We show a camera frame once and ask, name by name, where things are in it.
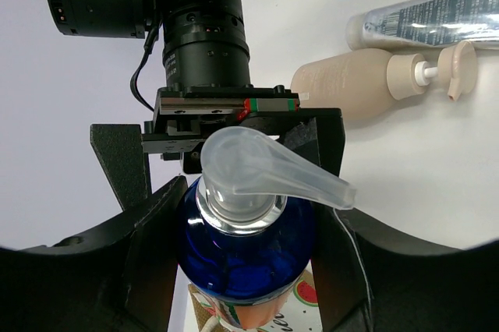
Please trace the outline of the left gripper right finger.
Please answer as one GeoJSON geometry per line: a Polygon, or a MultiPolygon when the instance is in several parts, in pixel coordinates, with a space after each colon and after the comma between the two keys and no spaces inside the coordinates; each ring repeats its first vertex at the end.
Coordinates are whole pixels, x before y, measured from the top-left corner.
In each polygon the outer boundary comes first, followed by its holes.
{"type": "Polygon", "coordinates": [[[440,256],[382,249],[313,205],[324,331],[496,331],[498,244],[440,256]]]}

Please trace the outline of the beige pump lotion bottle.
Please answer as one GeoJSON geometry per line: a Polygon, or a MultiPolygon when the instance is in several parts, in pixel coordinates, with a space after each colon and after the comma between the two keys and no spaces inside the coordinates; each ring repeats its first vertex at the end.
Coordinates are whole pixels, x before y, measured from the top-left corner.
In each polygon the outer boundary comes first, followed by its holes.
{"type": "Polygon", "coordinates": [[[291,90],[299,95],[301,108],[339,108],[344,120],[358,121],[381,115],[431,86],[456,101],[475,88],[477,79],[476,49],[461,41],[442,49],[436,64],[420,53],[396,55],[378,48],[307,63],[296,70],[291,90]]]}

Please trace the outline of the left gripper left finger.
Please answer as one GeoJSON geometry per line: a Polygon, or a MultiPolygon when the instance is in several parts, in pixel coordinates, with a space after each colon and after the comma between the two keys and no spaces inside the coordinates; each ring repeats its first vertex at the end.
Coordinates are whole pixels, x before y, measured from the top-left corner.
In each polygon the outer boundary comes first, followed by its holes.
{"type": "Polygon", "coordinates": [[[4,331],[165,331],[177,261],[173,178],[142,203],[58,244],[1,251],[4,331]]]}

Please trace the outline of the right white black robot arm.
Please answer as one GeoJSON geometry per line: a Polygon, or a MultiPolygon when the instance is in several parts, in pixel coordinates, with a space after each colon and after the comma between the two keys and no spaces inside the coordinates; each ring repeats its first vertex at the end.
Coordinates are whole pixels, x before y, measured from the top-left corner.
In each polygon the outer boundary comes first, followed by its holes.
{"type": "Polygon", "coordinates": [[[242,0],[48,0],[58,30],[73,37],[141,39],[141,65],[163,40],[165,84],[142,125],[96,124],[90,142],[122,209],[151,194],[148,157],[201,171],[206,139],[240,125],[278,140],[337,175],[345,132],[337,108],[307,109],[282,85],[250,81],[242,0]]]}

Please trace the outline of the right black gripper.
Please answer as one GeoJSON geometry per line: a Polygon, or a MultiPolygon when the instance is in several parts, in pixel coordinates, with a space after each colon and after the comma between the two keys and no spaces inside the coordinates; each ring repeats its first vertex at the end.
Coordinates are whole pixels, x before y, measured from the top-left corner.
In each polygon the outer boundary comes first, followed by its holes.
{"type": "Polygon", "coordinates": [[[283,86],[164,87],[157,92],[154,115],[143,135],[138,124],[93,124],[90,145],[120,207],[128,210],[152,194],[146,154],[179,160],[186,174],[197,174],[208,137],[233,126],[274,136],[299,156],[340,175],[345,149],[342,111],[301,108],[298,94],[283,86]]]}

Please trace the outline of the orange blue spray bottle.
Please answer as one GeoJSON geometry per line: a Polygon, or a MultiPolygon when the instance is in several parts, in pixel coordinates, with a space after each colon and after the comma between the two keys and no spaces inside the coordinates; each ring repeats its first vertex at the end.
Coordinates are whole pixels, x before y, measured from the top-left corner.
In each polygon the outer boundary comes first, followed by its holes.
{"type": "Polygon", "coordinates": [[[203,145],[201,176],[175,215],[179,266],[212,301],[235,309],[284,295],[313,252],[313,205],[350,210],[355,189],[269,136],[241,126],[203,145]]]}

